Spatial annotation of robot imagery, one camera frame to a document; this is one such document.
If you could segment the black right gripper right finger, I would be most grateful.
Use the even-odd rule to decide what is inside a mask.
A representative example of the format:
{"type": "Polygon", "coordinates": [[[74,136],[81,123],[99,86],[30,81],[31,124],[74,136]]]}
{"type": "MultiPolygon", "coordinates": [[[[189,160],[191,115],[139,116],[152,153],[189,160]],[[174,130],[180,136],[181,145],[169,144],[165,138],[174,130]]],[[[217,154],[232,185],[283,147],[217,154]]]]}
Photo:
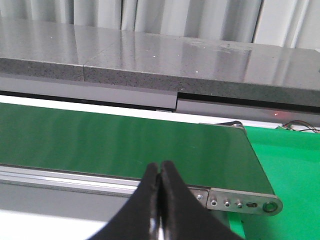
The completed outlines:
{"type": "Polygon", "coordinates": [[[240,240],[191,193],[171,161],[161,164],[161,213],[165,240],[240,240]]]}

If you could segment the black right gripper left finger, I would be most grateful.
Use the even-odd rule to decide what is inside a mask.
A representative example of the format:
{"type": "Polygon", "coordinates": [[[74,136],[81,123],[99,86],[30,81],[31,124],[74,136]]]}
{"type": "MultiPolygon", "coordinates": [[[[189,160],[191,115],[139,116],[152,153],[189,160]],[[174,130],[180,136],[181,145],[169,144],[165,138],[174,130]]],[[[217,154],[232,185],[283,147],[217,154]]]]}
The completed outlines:
{"type": "Polygon", "coordinates": [[[157,240],[158,217],[158,165],[147,165],[134,193],[118,213],[91,240],[157,240]]]}

